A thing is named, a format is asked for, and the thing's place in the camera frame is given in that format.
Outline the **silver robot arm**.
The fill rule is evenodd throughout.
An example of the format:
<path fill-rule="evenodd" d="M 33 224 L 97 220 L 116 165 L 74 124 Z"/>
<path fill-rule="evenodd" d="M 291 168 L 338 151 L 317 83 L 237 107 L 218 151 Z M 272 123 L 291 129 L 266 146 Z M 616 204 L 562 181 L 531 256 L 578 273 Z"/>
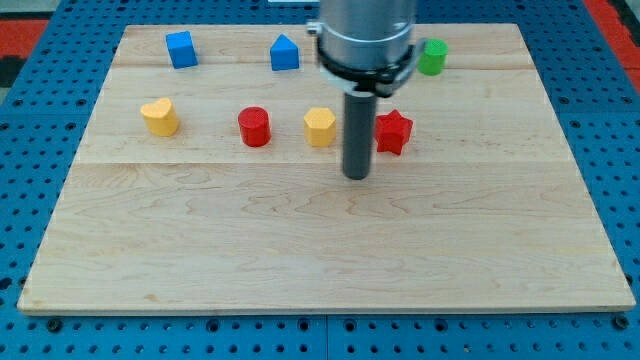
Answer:
<path fill-rule="evenodd" d="M 411 40 L 416 0 L 323 0 L 306 25 L 321 74 L 358 97 L 388 98 L 411 77 L 426 40 Z"/>

